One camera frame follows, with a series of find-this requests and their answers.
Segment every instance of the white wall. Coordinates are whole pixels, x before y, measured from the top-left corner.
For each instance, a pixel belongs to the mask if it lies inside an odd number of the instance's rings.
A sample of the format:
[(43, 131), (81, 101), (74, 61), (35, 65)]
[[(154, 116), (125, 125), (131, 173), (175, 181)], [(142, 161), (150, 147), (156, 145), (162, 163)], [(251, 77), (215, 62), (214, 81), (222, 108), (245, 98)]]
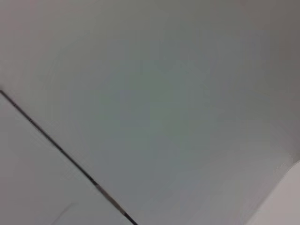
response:
[(4, 0), (0, 83), (140, 224), (243, 224), (299, 158), (285, 6)]
[(282, 225), (299, 223), (300, 163), (294, 165), (247, 223)]

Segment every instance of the gray surface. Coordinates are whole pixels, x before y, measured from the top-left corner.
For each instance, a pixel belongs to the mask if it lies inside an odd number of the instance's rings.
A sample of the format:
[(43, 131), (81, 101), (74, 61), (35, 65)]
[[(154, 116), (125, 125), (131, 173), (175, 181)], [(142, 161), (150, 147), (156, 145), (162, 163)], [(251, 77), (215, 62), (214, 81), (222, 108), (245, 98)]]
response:
[(298, 160), (294, 1), (3, 2), (2, 86), (140, 224), (243, 224)]
[(2, 96), (0, 144), (1, 224), (129, 224)]

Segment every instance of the wall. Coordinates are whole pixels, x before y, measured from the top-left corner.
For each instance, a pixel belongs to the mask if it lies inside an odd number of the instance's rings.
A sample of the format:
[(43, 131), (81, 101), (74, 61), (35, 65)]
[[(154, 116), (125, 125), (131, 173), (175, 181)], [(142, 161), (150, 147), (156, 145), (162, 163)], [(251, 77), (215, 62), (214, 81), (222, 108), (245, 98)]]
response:
[(299, 214), (299, 170), (294, 165), (270, 193), (248, 225), (297, 224)]
[(2, 87), (140, 224), (243, 224), (299, 159), (292, 3), (0, 6)]

